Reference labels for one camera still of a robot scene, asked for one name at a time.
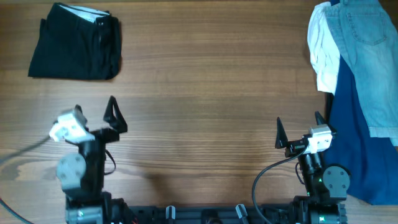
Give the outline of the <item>light blue denim shorts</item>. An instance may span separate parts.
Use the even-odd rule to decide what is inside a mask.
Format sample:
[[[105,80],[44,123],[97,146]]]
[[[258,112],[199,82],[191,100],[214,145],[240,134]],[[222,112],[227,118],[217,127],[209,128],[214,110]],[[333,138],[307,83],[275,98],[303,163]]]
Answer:
[[[341,0],[324,8],[351,69],[369,135],[397,145],[397,29],[378,0]]]

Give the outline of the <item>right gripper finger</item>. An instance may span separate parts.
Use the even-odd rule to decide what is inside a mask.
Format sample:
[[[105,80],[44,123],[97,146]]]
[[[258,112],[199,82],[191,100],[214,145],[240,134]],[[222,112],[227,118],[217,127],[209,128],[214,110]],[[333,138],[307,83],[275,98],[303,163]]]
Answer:
[[[277,118],[277,134],[276,134],[276,139],[275,139],[275,148],[276,149],[286,148],[288,141],[289,140],[285,133],[285,129],[283,127],[282,121],[278,117]]]
[[[337,130],[333,126],[327,123],[326,119],[320,114],[319,111],[315,112],[315,120],[318,125],[323,125],[323,124],[327,125],[332,134],[337,134]]]

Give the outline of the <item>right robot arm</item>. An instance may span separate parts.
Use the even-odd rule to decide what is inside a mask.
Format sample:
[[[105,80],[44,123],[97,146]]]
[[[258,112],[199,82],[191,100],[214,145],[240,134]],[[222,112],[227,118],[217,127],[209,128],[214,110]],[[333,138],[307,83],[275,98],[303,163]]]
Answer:
[[[296,196],[281,213],[277,223],[347,224],[345,205],[350,172],[340,164],[326,165],[323,153],[331,147],[337,130],[315,112],[317,125],[299,140],[289,141],[282,121],[277,118],[275,147],[285,149],[285,157],[298,159],[306,196]]]

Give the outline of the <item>black shorts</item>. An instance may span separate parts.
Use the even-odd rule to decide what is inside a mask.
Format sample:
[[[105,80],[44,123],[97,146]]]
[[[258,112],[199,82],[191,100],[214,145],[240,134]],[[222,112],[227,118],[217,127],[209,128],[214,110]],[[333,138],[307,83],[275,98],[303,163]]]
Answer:
[[[56,2],[40,21],[32,78],[110,80],[120,69],[121,30],[109,11]]]

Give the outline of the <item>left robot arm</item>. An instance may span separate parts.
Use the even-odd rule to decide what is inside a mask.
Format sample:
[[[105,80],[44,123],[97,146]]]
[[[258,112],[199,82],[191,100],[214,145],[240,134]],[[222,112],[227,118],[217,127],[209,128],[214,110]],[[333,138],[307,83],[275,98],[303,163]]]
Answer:
[[[112,198],[103,191],[105,161],[111,157],[108,143],[116,142],[127,132],[115,97],[110,96],[103,120],[108,127],[89,130],[80,105],[64,111],[50,130],[55,141],[65,141],[78,147],[60,159],[56,176],[66,196],[65,221],[67,224],[135,223],[134,213],[121,198]]]

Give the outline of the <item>blue cloth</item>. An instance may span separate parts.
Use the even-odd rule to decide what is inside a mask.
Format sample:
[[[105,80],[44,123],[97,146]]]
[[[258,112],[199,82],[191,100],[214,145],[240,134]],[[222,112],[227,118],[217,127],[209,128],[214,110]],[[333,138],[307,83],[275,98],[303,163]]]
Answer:
[[[325,162],[349,170],[348,194],[371,205],[397,205],[397,150],[390,139],[369,135],[354,75],[343,58],[328,106],[328,124],[337,135],[324,152]]]

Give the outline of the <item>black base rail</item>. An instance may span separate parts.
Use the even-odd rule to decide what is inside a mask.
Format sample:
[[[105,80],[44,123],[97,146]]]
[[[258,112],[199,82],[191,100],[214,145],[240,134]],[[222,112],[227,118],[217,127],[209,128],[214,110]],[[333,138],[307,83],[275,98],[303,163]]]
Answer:
[[[254,207],[238,204],[232,207],[175,207],[141,206],[130,208],[136,215],[134,223],[141,224],[347,224],[345,206],[302,204],[263,204],[259,206],[262,216]]]

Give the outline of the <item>white shirt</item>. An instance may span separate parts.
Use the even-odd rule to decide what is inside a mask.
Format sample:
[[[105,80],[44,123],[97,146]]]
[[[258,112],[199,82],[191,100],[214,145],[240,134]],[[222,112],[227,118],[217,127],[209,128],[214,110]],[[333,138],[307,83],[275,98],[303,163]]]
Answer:
[[[334,95],[340,52],[326,21],[325,9],[330,6],[330,2],[323,2],[314,7],[308,23],[307,44],[310,63],[316,73],[317,90]]]

